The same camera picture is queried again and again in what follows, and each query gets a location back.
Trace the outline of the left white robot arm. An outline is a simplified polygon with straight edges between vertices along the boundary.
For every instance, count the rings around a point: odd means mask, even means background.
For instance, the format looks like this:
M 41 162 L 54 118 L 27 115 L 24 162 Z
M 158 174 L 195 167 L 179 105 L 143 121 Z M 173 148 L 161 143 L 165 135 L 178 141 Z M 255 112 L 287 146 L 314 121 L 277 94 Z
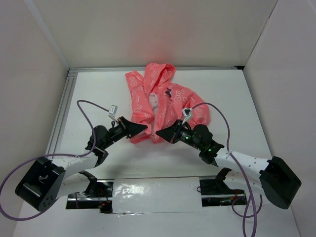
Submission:
M 15 189 L 25 202 L 37 211 L 48 210 L 58 198 L 72 193 L 92 197 L 97 193 L 97 178 L 88 172 L 100 166 L 108 152 L 106 149 L 122 138 L 132 138 L 148 127 L 119 117 L 107 129 L 94 127 L 87 143 L 90 153 L 84 157 L 40 157 L 35 160 Z

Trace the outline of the pink hooded kids jacket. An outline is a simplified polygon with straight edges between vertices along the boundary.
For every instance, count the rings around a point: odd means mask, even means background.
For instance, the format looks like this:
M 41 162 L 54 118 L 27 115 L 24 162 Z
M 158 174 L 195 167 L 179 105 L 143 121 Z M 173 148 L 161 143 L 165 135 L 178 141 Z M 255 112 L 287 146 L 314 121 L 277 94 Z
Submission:
M 131 138 L 137 144 L 151 140 L 157 144 L 163 141 L 156 135 L 158 130 L 167 128 L 183 117 L 183 108 L 193 109 L 193 118 L 189 126 L 209 125 L 211 121 L 209 107 L 190 88 L 172 83 L 176 69 L 171 64 L 151 63 L 143 74 L 138 71 L 125 75 L 131 95 L 131 121 L 146 125 L 148 128 Z

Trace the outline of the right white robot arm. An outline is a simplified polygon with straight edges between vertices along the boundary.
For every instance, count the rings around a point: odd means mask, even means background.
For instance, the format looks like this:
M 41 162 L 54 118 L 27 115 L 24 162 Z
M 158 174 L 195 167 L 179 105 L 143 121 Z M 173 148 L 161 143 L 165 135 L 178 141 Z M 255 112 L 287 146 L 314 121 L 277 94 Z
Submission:
M 172 126 L 159 130 L 156 134 L 171 144 L 181 141 L 199 150 L 199 157 L 207 164 L 228 168 L 253 178 L 254 181 L 250 182 L 252 191 L 265 195 L 269 202 L 281 209 L 289 208 L 302 185 L 283 159 L 256 158 L 229 151 L 213 140 L 212 133 L 204 124 L 190 129 L 187 123 L 177 120 Z

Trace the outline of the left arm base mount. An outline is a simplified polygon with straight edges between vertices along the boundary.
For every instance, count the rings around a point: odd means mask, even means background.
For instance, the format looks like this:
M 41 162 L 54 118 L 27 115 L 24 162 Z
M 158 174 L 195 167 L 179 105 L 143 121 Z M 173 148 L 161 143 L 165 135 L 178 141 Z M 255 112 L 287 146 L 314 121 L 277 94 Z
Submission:
M 88 184 L 82 192 L 68 195 L 66 209 L 98 209 L 100 213 L 111 214 L 114 181 L 97 179 L 87 171 L 79 175 L 87 178 Z

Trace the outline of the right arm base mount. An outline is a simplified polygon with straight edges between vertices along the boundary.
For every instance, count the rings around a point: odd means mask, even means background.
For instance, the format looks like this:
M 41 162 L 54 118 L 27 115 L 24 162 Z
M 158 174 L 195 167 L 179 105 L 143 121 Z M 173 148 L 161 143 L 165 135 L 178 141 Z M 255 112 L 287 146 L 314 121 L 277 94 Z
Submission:
M 229 171 L 231 170 L 223 168 L 214 178 L 200 179 L 197 192 L 201 194 L 203 207 L 230 206 L 233 201 L 236 205 L 247 204 L 243 190 L 232 190 L 224 183 Z

